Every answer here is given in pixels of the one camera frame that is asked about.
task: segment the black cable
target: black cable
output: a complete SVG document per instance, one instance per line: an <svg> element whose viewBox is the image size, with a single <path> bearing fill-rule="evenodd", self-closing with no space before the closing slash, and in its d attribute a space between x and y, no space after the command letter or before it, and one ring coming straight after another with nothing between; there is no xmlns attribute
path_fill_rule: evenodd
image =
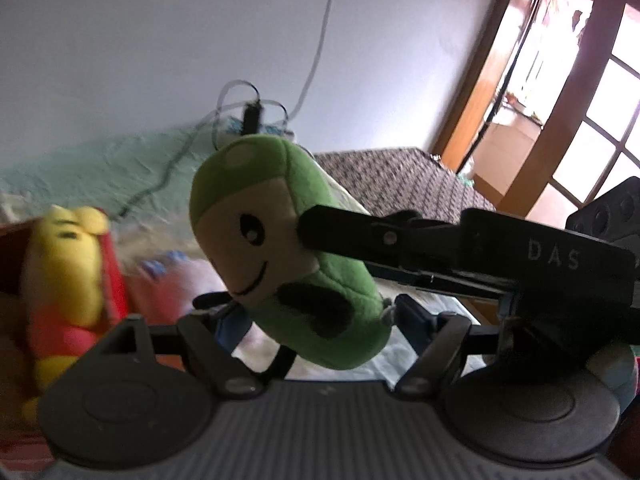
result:
<svg viewBox="0 0 640 480"><path fill-rule="evenodd" d="M306 76L306 81L302 86L302 90L300 92L300 97L298 97L298 102L293 107L293 110L289 114L289 119L295 119L296 115L300 112L300 108L305 102L306 94L309 92L309 87L311 86L312 81L316 75L316 70L318 69L318 64L320 63L320 57L322 56L322 48L324 47L324 38L326 37L326 28L329 24L329 14L331 13L331 6L334 0L327 0L326 7L324 8L324 16L322 17L322 26L320 28L320 39L318 41L318 47L316 48L316 54L314 56L313 63L311 64L311 70L309 74Z"/></svg>
<svg viewBox="0 0 640 480"><path fill-rule="evenodd" d="M249 101L240 101L238 103L233 103L231 105L224 105L221 108L220 112L225 112L228 110L240 108L245 106L247 103L249 103ZM284 118L281 121L272 123L271 126L279 124L282 130L286 130L287 125L289 124L289 113L287 112L287 109L285 108L285 106L280 101L274 101L273 99L263 99L260 101L260 103L263 105L273 105L273 106L277 106L278 108L282 108L282 111L284 112ZM216 123L219 120L220 120L220 115L217 115L216 118L214 119L214 123ZM218 143L216 142L216 133L217 131L215 129L211 131L211 143L213 145L213 149L217 151L219 150L219 147L218 147Z"/></svg>
<svg viewBox="0 0 640 480"><path fill-rule="evenodd" d="M513 60L511 61L511 65L510 65L509 69L507 70L507 73L504 75L502 86L500 87L500 90L498 90L498 94L495 97L494 105L491 108L491 111L489 112L489 115L487 115L486 120L482 124L482 127L480 128L480 131L478 132L478 136L476 137L476 140L474 140L474 142L471 144L471 147L466 151L466 154L463 157L462 162L460 162L460 165L458 166L456 174L460 174L460 172L462 172L462 169L465 167L465 164L468 162L468 160L474 154L474 151L476 150L476 148L478 148L480 142L482 142L482 139L484 139L484 136L485 136L487 130L489 129L489 126L492 124L492 121L494 120L494 117L500 111L500 108L502 107L502 100L504 99L504 95L507 93L507 86L509 85L509 82L511 81L511 77L513 76L513 72L514 72L514 70L516 68L516 63L518 62L518 58L520 57L520 53L522 52L522 48L524 47L524 43L525 43L525 41L527 39L527 36L529 35L529 31L531 30L531 27L533 26L533 22L535 20L536 14L538 13L538 9L540 8L540 3L542 3L542 0L535 0L534 3L533 3L533 6L531 8L531 14L529 16L529 19L527 20L526 27L524 28L524 33L522 35L522 39L520 40L520 43L518 44L518 49L516 50L516 53L513 56Z"/></svg>
<svg viewBox="0 0 640 480"><path fill-rule="evenodd" d="M157 184L155 184L154 186L147 187L146 189L143 189L142 191L137 192L134 196L132 196L129 200L127 200L126 204L122 207L122 209L119 211L119 213L117 213L117 215L115 215L115 216L111 216L110 217L110 219L112 221L123 219L125 216L127 216L131 212L131 209L133 208L133 206L135 206L136 204L138 204L139 202L144 200L146 197L148 197L150 195L153 195L154 193L157 193L158 191L163 190L169 184L169 179L171 178L171 174L173 173L176 165L189 152L189 150L193 146L193 143L195 142L196 138L200 134L201 129L203 129L204 126L206 126L209 123L209 121L212 120L212 118L213 118L214 122L216 122L217 120L219 120L220 114L222 112L225 112L225 111L228 111L228 110L233 110L234 108L239 108L239 107L244 106L246 101L242 101L242 102L239 102L239 103L233 103L233 104L230 104L230 105L222 105L222 103L224 102L224 99L226 97L226 94L229 92L229 90L231 90L235 86L249 86L249 87L253 88L254 91L255 91L255 94L257 96L257 99L260 100L260 92L258 92L258 89L253 84L249 83L248 81L244 81L244 80L241 80L241 79L235 79L233 81L229 81L228 83L226 83L222 87L222 90L220 91L220 94L218 95L218 102L216 104L215 110L209 112L207 115L205 115L200 120L200 122L198 124L196 124L196 126L194 128L194 132L187 138L187 140L185 140L185 142L182 145L182 147L180 148L180 150L178 150L178 152L175 153L174 156L172 156L171 160L169 160L169 163L166 165L166 167L164 168L164 171L162 172L162 177L161 177L160 181ZM213 143L213 145L215 147L216 144L215 144L215 139L214 139L213 133L212 133L212 136L211 136L211 140L212 140L212 143Z"/></svg>

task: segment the ridged surface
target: ridged surface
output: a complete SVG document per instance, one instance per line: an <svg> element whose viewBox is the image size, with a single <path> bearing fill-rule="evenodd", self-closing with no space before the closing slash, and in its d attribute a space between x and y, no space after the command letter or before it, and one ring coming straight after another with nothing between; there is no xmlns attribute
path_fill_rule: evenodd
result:
<svg viewBox="0 0 640 480"><path fill-rule="evenodd" d="M89 471L59 462L43 480L603 480L600 460L518 470L469 451L427 404L399 402L381 383L276 383L229 402L195 444L162 463Z"/></svg>

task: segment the screw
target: screw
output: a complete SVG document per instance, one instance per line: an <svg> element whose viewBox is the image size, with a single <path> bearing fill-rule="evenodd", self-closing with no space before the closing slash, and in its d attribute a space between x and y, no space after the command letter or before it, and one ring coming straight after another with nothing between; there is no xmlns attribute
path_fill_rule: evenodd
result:
<svg viewBox="0 0 640 480"><path fill-rule="evenodd" d="M395 245L398 241L398 235L393 231L387 231L382 237L382 243L385 245Z"/></svg>
<svg viewBox="0 0 640 480"><path fill-rule="evenodd" d="M253 397L260 392L260 384L250 377L234 377L225 382L225 390L240 397Z"/></svg>
<svg viewBox="0 0 640 480"><path fill-rule="evenodd" d="M431 381L422 377L410 377L398 384L401 394L408 397L425 397L432 393Z"/></svg>
<svg viewBox="0 0 640 480"><path fill-rule="evenodd" d="M329 385L329 386L325 386L324 388L320 388L320 390L318 391L320 392L321 395L324 395L326 397L331 394L334 394L338 390L336 390L333 386Z"/></svg>

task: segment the patterned bedspread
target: patterned bedspread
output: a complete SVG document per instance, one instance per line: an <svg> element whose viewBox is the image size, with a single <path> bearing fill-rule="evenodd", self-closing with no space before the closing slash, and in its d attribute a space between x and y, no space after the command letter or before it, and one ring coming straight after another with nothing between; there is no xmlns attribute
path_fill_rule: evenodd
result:
<svg viewBox="0 0 640 480"><path fill-rule="evenodd" d="M457 223L466 208L495 209L418 148L320 153L316 161L376 216L415 209L425 218Z"/></svg>

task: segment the winnie the pooh plush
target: winnie the pooh plush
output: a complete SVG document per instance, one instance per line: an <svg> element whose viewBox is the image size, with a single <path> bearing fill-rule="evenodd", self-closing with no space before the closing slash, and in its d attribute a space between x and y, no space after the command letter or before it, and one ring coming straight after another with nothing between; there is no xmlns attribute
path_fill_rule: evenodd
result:
<svg viewBox="0 0 640 480"><path fill-rule="evenodd" d="M25 270L31 277L27 336L40 392L108 330L98 240L108 230L107 217L91 207L53 206L34 227ZM35 421L37 402L23 405L27 421Z"/></svg>

